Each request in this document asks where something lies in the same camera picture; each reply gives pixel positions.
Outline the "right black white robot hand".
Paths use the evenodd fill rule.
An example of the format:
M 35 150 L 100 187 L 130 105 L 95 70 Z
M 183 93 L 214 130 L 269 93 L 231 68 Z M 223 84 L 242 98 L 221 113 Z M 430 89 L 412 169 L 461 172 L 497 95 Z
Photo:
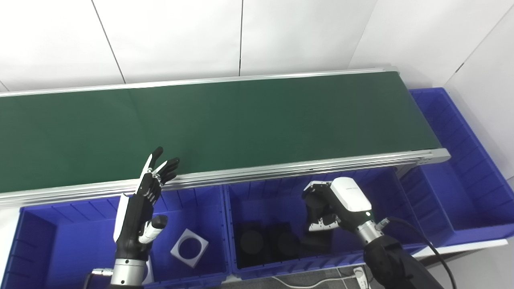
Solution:
M 371 203 L 350 177 L 311 181 L 303 190 L 307 210 L 306 232 L 321 232 L 337 226 L 349 232 L 373 220 Z

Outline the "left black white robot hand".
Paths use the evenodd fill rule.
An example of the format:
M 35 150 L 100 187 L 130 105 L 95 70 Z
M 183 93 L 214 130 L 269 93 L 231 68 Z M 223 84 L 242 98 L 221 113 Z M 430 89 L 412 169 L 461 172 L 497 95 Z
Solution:
M 162 153 L 163 148 L 157 147 L 149 155 L 135 193 L 128 198 L 120 234 L 116 240 L 116 260 L 146 262 L 153 241 L 168 223 L 165 215 L 153 216 L 154 205 L 161 196 L 163 185 L 177 176 L 175 170 L 180 159 L 175 157 L 157 166 L 156 162 Z

